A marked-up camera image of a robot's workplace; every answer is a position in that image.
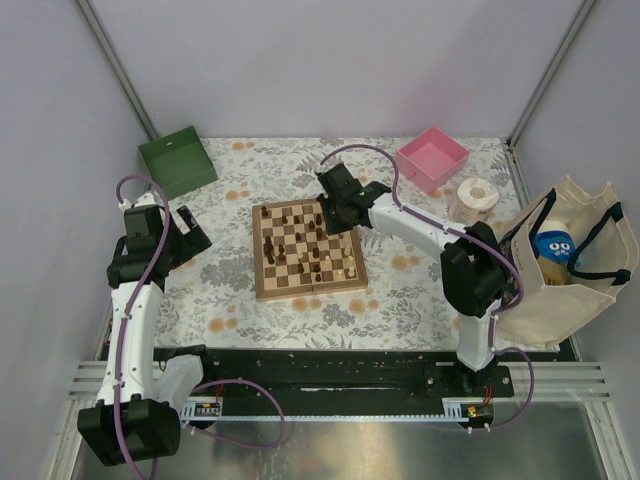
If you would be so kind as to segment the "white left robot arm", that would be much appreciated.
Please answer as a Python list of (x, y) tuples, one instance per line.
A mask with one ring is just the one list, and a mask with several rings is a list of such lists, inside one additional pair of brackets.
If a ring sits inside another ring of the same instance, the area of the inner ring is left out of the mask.
[(204, 252), (210, 239), (187, 207), (180, 231), (162, 200), (146, 193), (122, 204), (125, 234), (107, 268), (113, 311), (106, 372), (96, 403), (77, 427), (105, 466), (171, 456), (179, 447), (180, 412), (190, 393), (216, 386), (215, 368), (179, 350), (154, 374), (154, 335), (169, 274)]

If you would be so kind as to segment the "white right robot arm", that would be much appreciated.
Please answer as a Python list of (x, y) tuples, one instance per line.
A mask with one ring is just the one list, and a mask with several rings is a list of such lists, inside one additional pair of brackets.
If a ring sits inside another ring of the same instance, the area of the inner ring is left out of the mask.
[(338, 163), (316, 174), (323, 192), (317, 197), (326, 228), (344, 233), (357, 226), (397, 236), (437, 260), (446, 300), (459, 315), (455, 383), (464, 394), (475, 396), (491, 382), (487, 368), (496, 356), (494, 328), (503, 290), (516, 274), (499, 252), (488, 225), (471, 227), (447, 223), (404, 204), (397, 182), (388, 187), (373, 181), (361, 184)]

